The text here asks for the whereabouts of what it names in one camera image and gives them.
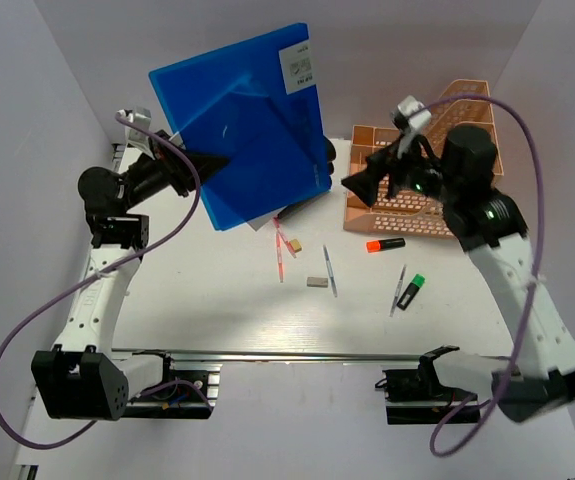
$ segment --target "pink pen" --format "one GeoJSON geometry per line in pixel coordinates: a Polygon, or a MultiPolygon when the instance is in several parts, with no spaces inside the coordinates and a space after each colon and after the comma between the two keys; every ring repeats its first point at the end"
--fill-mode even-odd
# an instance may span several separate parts
{"type": "Polygon", "coordinates": [[[278,278],[283,283],[283,253],[280,249],[280,235],[276,232],[276,255],[278,256],[278,278]]]}
{"type": "Polygon", "coordinates": [[[276,233],[278,235],[280,235],[280,238],[282,239],[283,243],[287,247],[287,251],[289,253],[291,253],[292,257],[296,258],[296,250],[294,250],[294,247],[291,246],[291,243],[289,243],[289,240],[287,240],[287,237],[285,236],[283,231],[280,229],[280,224],[278,223],[278,219],[276,217],[274,217],[272,220],[274,221],[274,226],[276,227],[276,233]]]}

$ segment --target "blue folder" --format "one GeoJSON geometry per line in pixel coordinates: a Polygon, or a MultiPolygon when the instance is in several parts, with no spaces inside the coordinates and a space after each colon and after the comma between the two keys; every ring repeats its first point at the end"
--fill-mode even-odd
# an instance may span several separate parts
{"type": "Polygon", "coordinates": [[[217,230],[331,186],[308,38],[295,24],[149,74],[186,148],[230,158],[202,193],[217,230]]]}

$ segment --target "gray eraser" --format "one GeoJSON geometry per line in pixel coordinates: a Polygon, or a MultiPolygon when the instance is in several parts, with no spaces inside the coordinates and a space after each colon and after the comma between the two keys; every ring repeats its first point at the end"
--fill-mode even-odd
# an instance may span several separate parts
{"type": "Polygon", "coordinates": [[[307,277],[307,286],[327,288],[329,279],[327,277],[307,277]]]}

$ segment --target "orange basket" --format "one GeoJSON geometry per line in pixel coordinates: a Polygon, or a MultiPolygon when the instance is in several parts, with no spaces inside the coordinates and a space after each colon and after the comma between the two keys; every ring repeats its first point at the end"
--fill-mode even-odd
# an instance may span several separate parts
{"type": "MultiPolygon", "coordinates": [[[[489,95],[489,85],[482,80],[456,80],[443,92],[441,98],[462,93],[489,95]]],[[[442,155],[447,132],[459,124],[477,125],[491,135],[498,147],[494,114],[488,102],[457,100],[431,110],[432,119],[425,129],[434,153],[442,155]]],[[[352,134],[349,174],[363,170],[365,158],[398,138],[395,128],[377,128],[356,125],[352,134]]],[[[500,149],[494,164],[494,184],[503,175],[500,149]]],[[[375,234],[424,235],[453,238],[442,219],[442,206],[435,200],[411,190],[401,191],[395,198],[387,199],[388,180],[380,182],[378,199],[372,208],[356,195],[347,192],[344,229],[375,234]]]]}

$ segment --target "gray wall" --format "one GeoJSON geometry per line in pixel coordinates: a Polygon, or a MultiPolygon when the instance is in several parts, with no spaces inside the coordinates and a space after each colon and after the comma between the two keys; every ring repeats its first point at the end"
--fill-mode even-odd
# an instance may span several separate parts
{"type": "MultiPolygon", "coordinates": [[[[88,234],[76,180],[109,141],[31,0],[0,0],[0,342],[80,274],[88,234]]],[[[33,351],[67,306],[45,314],[3,358],[0,403],[21,428],[33,351]]],[[[0,430],[0,478],[16,445],[0,430]]]]}
{"type": "Polygon", "coordinates": [[[150,108],[147,73],[289,23],[310,25],[326,133],[388,123],[413,93],[456,78],[496,82],[540,0],[36,0],[112,141],[113,112],[150,108]]]}
{"type": "MultiPolygon", "coordinates": [[[[545,170],[544,273],[575,336],[575,2],[542,2],[494,94],[524,114],[536,137],[545,170]]],[[[506,172],[502,187],[519,200],[533,226],[534,177],[525,141],[506,115],[496,119],[506,172]]],[[[575,426],[575,406],[570,411],[575,426]]]]}

